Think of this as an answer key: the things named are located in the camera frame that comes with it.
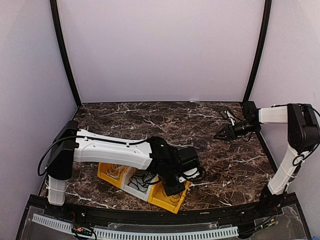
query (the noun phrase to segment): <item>floor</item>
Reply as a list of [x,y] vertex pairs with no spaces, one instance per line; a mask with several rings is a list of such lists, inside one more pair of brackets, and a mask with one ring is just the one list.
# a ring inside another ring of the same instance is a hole
[[[88,103],[75,115],[79,127],[124,139],[160,136],[178,148],[194,146],[207,176],[192,184],[180,210],[200,210],[256,202],[274,172],[258,139],[214,140],[226,124],[219,111],[242,118],[239,103]],[[162,211],[97,177],[97,163],[74,163],[66,191],[68,203],[108,209]],[[46,194],[42,186],[41,196]]]

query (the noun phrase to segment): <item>white wall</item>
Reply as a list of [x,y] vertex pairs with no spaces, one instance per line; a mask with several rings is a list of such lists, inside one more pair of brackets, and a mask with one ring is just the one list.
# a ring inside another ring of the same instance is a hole
[[82,102],[242,101],[264,0],[58,0]]
[[40,157],[76,105],[49,0],[1,0],[0,23],[0,239],[12,240]]
[[[320,1],[273,1],[268,33],[251,100],[257,107],[311,103],[320,110]],[[264,125],[263,136],[279,164],[287,127]],[[320,236],[320,149],[308,158],[290,189],[307,223]]]

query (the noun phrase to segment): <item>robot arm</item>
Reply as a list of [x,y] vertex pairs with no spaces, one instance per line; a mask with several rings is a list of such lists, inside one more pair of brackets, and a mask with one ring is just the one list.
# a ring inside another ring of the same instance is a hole
[[48,201],[57,206],[65,201],[73,162],[117,164],[149,171],[158,175],[167,196],[184,191],[185,180],[205,174],[193,147],[178,150],[160,137],[129,140],[98,135],[78,129],[76,121],[69,121],[51,146],[46,168]]
[[258,132],[261,124],[287,124],[288,147],[286,154],[267,185],[267,194],[277,196],[283,194],[289,184],[297,176],[304,159],[311,154],[320,142],[320,131],[313,108],[309,104],[289,103],[287,105],[257,109],[252,101],[242,106],[245,120],[236,122],[228,111],[222,112],[231,124],[221,129],[214,138],[232,141],[239,136]]

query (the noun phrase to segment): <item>yellow tray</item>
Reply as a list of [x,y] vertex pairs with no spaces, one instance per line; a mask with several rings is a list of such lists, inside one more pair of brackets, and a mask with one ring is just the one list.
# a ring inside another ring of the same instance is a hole
[[[113,169],[113,164],[109,163],[99,163],[98,168],[98,177],[107,181],[108,183],[114,185],[115,187],[121,189],[122,179],[124,177],[125,172],[127,171],[128,167],[126,166],[121,172],[115,172]],[[119,177],[112,177],[110,173],[115,173]]]
[[180,194],[173,195],[173,196],[166,195],[165,189],[161,182],[156,185],[153,185],[148,198],[148,203],[156,205],[165,210],[168,210],[171,213],[177,214],[182,203],[185,200],[186,193],[190,184],[191,182],[186,181],[184,183],[185,190]]

